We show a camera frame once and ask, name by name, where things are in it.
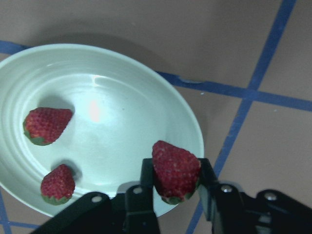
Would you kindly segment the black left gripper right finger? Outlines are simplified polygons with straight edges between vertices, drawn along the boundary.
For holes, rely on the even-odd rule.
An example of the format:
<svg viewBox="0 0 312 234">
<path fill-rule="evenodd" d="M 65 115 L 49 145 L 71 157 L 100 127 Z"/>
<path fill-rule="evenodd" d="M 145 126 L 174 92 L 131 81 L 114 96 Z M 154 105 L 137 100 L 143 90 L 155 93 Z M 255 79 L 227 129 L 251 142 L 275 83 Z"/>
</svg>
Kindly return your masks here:
<svg viewBox="0 0 312 234">
<path fill-rule="evenodd" d="M 233 182 L 218 181 L 208 159 L 201 158 L 198 193 L 214 234 L 310 234 L 312 210 L 273 189 L 255 197 Z"/>
</svg>

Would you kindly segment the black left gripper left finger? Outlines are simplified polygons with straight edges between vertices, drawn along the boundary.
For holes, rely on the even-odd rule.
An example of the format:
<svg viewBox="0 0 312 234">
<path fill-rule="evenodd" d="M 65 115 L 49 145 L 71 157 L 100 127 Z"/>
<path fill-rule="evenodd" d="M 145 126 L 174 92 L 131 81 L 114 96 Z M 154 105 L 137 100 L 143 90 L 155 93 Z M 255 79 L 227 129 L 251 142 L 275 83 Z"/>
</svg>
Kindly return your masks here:
<svg viewBox="0 0 312 234">
<path fill-rule="evenodd" d="M 34 230 L 36 234 L 158 234 L 153 165 L 142 161 L 140 181 L 110 199 L 89 192 Z"/>
</svg>

